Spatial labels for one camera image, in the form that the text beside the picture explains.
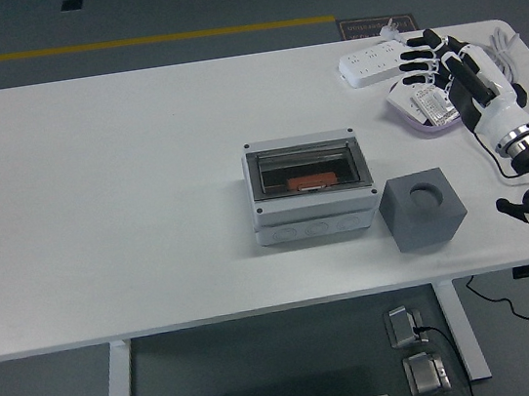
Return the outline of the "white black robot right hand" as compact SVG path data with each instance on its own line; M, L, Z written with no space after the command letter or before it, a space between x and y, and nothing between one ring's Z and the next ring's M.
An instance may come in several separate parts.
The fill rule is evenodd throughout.
M499 155L513 158L529 147L529 113L484 49L430 29L405 45L404 84L430 83L446 92L466 128Z

